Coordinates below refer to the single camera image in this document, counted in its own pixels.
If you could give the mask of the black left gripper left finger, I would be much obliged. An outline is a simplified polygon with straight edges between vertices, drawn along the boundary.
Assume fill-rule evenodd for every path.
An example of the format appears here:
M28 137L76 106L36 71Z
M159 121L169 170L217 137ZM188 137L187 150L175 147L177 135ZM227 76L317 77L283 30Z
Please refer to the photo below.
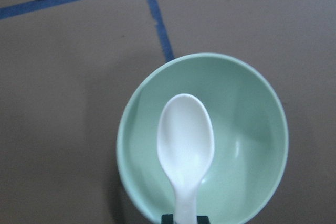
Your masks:
M174 224L174 216L173 215L162 215L161 224Z

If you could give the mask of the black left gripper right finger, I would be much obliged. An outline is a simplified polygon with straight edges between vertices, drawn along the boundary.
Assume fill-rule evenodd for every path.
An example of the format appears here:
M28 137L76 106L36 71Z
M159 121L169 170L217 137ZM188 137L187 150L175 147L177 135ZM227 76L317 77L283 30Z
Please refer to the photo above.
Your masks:
M197 224L209 224L208 216L197 216L196 218Z

